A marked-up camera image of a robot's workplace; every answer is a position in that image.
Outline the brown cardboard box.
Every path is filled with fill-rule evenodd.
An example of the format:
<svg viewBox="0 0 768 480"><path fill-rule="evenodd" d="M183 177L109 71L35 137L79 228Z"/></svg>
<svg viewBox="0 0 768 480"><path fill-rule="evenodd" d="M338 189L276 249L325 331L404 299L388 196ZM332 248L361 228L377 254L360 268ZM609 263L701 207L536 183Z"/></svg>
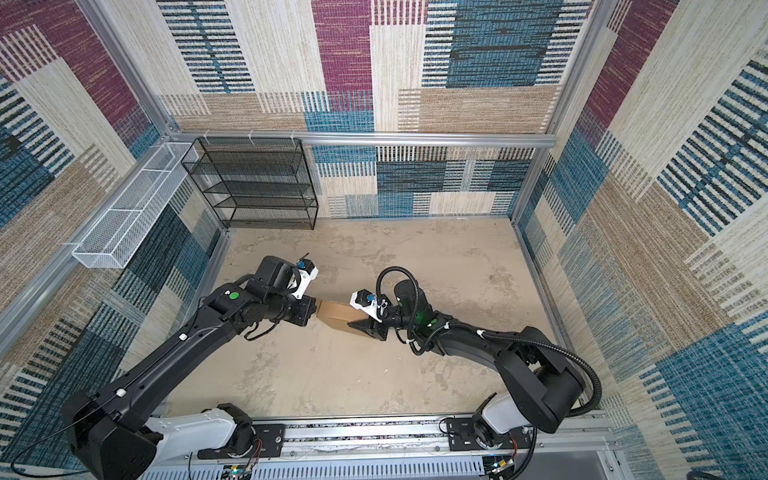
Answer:
<svg viewBox="0 0 768 480"><path fill-rule="evenodd" d="M334 330L357 336L367 336L364 331L349 326L350 323L368 319L364 312L349 304L318 300L315 315L321 322Z"/></svg>

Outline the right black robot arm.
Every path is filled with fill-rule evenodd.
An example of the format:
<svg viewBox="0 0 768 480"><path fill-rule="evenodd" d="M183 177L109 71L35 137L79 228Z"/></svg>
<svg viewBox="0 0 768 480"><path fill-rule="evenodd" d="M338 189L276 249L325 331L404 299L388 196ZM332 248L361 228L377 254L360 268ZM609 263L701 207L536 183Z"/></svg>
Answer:
<svg viewBox="0 0 768 480"><path fill-rule="evenodd" d="M554 433L566 418L590 412L602 387L583 359L534 327L498 332L463 322L432 308L423 290L401 281L396 298L366 289L351 295L350 306L367 317L351 327L384 341L391 329L403 332L412 352L458 356L496 371L505 387L475 411L472 428L483 448L500 447L508 433L534 428Z"/></svg>

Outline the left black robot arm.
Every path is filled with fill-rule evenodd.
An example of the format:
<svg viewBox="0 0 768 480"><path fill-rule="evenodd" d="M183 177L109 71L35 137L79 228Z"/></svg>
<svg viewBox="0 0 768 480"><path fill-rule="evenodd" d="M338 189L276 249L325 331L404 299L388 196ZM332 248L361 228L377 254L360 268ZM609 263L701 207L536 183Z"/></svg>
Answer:
<svg viewBox="0 0 768 480"><path fill-rule="evenodd" d="M231 403L158 419L153 412L205 359L263 321L303 327L316 310L307 295L319 273L302 258L267 256L256 272L215 289L180 329L132 369L93 394L78 392L62 413L72 453L97 479L137 479L156 463L200 450L242 457L252 419Z"/></svg>

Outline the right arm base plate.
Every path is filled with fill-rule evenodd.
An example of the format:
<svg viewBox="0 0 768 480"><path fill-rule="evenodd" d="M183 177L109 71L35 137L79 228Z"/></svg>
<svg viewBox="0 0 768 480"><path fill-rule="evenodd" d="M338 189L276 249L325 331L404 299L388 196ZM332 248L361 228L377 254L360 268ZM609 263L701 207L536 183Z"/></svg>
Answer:
<svg viewBox="0 0 768 480"><path fill-rule="evenodd" d="M470 417L444 417L438 421L438 429L447 438L449 450L452 452L525 450L532 440L532 429L529 427L516 428L499 434Z"/></svg>

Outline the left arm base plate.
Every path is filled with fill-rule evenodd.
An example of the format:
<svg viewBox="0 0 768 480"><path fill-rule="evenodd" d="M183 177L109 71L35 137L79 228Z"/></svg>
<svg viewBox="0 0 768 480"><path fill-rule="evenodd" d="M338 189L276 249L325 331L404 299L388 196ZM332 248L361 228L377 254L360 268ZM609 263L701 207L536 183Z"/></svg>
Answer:
<svg viewBox="0 0 768 480"><path fill-rule="evenodd" d="M234 437L223 447L204 449L196 453L198 460L277 458L283 449L285 424L252 424L238 428Z"/></svg>

